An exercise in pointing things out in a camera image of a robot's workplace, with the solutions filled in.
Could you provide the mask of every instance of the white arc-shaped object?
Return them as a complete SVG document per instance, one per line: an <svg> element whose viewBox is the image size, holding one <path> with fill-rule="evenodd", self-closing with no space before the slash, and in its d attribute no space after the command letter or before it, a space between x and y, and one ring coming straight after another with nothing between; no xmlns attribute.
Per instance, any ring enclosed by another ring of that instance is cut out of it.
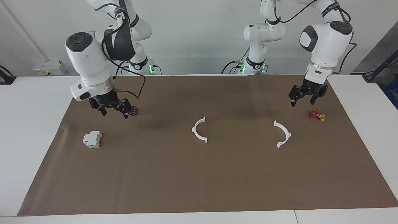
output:
<svg viewBox="0 0 398 224"><path fill-rule="evenodd" d="M287 140L289 140L289 138L292 137L292 134L290 134L290 132L287 130L287 128L285 126L277 123L276 121L274 121L274 126L277 126L280 129L282 129L286 135L286 140L283 142L278 142L278 144L277 144L278 148L280 148L281 145L285 144L287 142Z"/></svg>
<svg viewBox="0 0 398 224"><path fill-rule="evenodd" d="M196 132L196 127L202 123L206 121L206 117L203 117L203 119L198 120L198 122L196 122L195 126L192 128L192 132L196 135L197 138L199 138L202 141L205 141L205 143L207 143L207 138L200 136L197 132Z"/></svg>

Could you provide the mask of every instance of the green indicator light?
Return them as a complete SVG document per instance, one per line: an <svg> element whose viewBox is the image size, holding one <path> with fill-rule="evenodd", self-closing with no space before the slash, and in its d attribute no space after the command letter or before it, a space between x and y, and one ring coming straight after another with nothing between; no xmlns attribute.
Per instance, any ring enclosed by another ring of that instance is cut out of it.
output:
<svg viewBox="0 0 398 224"><path fill-rule="evenodd" d="M155 73L155 68L153 67L153 65L149 65L149 69L151 74Z"/></svg>
<svg viewBox="0 0 398 224"><path fill-rule="evenodd" d="M245 65L245 64L242 64L242 66L240 67L240 73L241 73L241 74L244 74L244 73L245 73L245 68L246 68L246 65Z"/></svg>

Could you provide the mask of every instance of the black stand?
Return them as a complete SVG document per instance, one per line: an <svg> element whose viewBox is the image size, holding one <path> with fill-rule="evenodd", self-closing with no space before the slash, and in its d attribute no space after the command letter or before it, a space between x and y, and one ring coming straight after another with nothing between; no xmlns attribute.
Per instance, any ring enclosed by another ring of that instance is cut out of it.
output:
<svg viewBox="0 0 398 224"><path fill-rule="evenodd" d="M362 75L367 83L374 83L376 76L388 67L398 57L398 50L396 50L383 64L381 64L372 74Z"/></svg>
<svg viewBox="0 0 398 224"><path fill-rule="evenodd" d="M4 69L6 72L10 73L6 68L1 66L2 69ZM16 76L11 75L6 75L2 70L0 70L0 77L4 79L4 82L0 81L0 85L11 85L14 80L17 78Z"/></svg>

